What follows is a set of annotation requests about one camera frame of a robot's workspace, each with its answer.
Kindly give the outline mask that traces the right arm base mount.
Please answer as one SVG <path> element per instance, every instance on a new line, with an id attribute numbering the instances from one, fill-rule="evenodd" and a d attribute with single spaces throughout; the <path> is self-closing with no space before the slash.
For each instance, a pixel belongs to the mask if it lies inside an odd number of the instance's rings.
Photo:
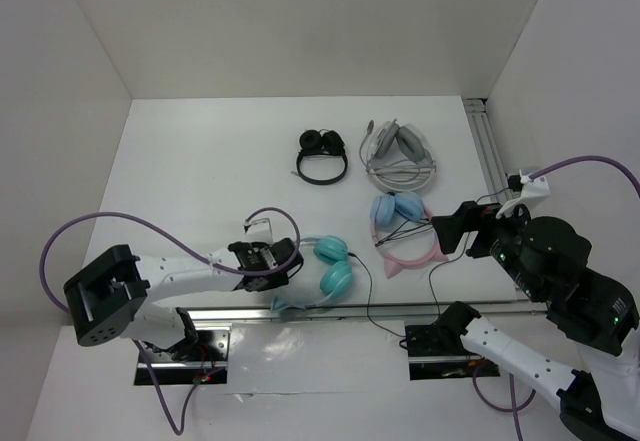
<path id="1" fill-rule="evenodd" d="M 497 377 L 499 368 L 460 345 L 441 339 L 433 325 L 407 325 L 399 345 L 407 351 L 411 381 L 471 378 L 474 373 Z"/>

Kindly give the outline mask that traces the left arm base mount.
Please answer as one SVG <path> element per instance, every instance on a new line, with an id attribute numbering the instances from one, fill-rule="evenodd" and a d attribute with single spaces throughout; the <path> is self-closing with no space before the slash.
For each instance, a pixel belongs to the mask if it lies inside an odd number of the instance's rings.
<path id="1" fill-rule="evenodd" d="M 169 353 L 143 343 L 160 386 L 223 385 L 228 379 L 228 359 L 231 344 L 230 324 L 201 324 L 198 341 L 185 354 L 172 357 Z"/>

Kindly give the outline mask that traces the teal cat-ear headphones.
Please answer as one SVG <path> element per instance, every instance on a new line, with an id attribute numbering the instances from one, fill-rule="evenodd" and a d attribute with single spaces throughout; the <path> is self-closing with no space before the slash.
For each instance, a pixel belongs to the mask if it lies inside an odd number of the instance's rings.
<path id="1" fill-rule="evenodd" d="M 328 265 L 319 281 L 321 296 L 316 300 L 292 300 L 276 295 L 270 306 L 272 312 L 287 309 L 313 309 L 329 305 L 346 294 L 353 285 L 354 275 L 349 263 L 349 249 L 346 242 L 333 235 L 308 236 L 301 239 L 302 247 L 312 247 L 313 255 Z"/>

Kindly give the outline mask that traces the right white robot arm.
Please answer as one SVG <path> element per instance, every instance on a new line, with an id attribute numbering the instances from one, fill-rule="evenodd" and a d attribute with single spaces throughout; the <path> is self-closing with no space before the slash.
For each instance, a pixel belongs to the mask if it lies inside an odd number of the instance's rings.
<path id="1" fill-rule="evenodd" d="M 505 334 L 469 304 L 452 303 L 429 326 L 406 329 L 410 354 L 439 347 L 479 355 L 525 382 L 581 440 L 639 437 L 639 311 L 620 282 L 588 266 L 592 245 L 564 220 L 531 217 L 522 204 L 507 217 L 497 203 L 465 201 L 432 224 L 450 254 L 463 234 L 476 238 L 467 254 L 491 257 L 546 318 L 574 342 L 585 364 L 558 363 Z"/>

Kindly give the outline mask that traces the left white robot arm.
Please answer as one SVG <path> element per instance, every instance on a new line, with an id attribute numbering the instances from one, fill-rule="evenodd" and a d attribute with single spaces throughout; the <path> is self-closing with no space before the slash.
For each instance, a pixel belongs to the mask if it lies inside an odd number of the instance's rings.
<path id="1" fill-rule="evenodd" d="M 184 307 L 163 300 L 209 292 L 263 292 L 289 283 L 304 258 L 290 238 L 273 244 L 234 242 L 193 257 L 137 256 L 126 244 L 107 249 L 69 279 L 64 294 L 77 343 L 94 347 L 116 338 L 184 360 L 200 343 Z"/>

